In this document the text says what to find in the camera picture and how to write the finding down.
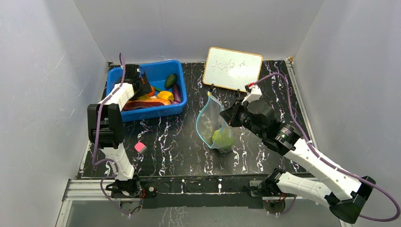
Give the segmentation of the yellow bell pepper toy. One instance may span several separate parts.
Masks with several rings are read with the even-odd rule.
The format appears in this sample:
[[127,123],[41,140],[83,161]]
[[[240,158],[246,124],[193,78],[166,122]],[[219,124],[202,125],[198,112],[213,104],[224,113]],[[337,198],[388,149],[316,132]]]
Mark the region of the yellow bell pepper toy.
[[158,99],[163,99],[167,101],[174,101],[174,95],[173,93],[169,91],[161,91],[157,94]]

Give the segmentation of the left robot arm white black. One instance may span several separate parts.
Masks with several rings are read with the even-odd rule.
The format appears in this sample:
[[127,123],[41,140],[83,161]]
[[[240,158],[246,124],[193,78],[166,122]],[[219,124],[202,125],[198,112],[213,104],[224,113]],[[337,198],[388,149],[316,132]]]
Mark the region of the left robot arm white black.
[[122,76],[114,88],[97,104],[87,107],[88,138],[94,144],[92,165],[109,162],[114,178],[125,181],[123,191],[130,197],[139,195],[140,182],[133,179],[135,169],[123,146],[123,107],[130,99],[151,91],[145,70],[121,65]]

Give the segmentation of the clear zip top bag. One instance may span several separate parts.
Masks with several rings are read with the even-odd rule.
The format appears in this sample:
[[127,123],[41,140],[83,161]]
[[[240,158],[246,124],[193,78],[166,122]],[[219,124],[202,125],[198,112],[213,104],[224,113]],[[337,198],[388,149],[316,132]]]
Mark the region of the clear zip top bag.
[[207,93],[208,101],[205,106],[201,109],[197,120],[196,120],[196,131],[201,140],[210,148],[212,148],[212,135],[215,130],[231,128],[219,115],[224,107],[220,101],[218,101],[211,92]]

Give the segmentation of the green round melon toy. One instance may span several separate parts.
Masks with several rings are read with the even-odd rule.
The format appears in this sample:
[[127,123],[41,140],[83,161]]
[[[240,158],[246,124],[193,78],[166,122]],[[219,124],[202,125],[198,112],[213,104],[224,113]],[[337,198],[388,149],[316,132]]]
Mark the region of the green round melon toy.
[[234,141],[235,139],[230,129],[215,130],[212,135],[212,148],[217,149],[220,153],[228,153],[232,150]]

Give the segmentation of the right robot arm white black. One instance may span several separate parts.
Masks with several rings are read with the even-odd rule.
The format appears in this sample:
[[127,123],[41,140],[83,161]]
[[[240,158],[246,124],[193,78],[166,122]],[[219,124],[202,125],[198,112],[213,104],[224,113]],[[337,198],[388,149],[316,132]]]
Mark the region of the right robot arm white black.
[[259,185],[249,186],[253,196],[298,195],[327,207],[344,222],[356,223],[373,188],[339,172],[339,166],[331,168],[325,164],[324,156],[311,151],[300,131],[276,119],[267,102],[261,99],[244,104],[236,101],[221,111],[220,116],[229,126],[248,129],[268,149],[295,161],[318,179],[314,182],[275,168]]

